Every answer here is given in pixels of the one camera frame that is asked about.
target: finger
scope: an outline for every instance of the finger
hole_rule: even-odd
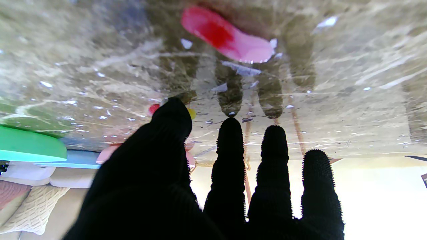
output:
[[[204,212],[230,239],[241,233],[245,222],[245,165],[243,162],[243,136],[240,123],[226,119],[219,129],[218,157],[212,168],[211,191]]]
[[[302,221],[322,235],[340,239],[344,223],[328,156],[318,149],[308,151],[304,156],[302,177]]]
[[[285,131],[279,126],[269,126],[261,145],[261,163],[249,206],[249,223],[268,225],[269,221],[292,218],[288,160]]]

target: red object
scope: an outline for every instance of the red object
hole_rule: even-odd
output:
[[[241,32],[219,14],[199,6],[184,10],[182,26],[224,56],[240,62],[262,63],[274,54],[270,42]]]
[[[153,115],[156,111],[157,111],[157,109],[159,109],[160,108],[160,104],[153,104],[153,105],[151,105],[151,107],[148,109],[148,112],[151,114],[151,115]]]

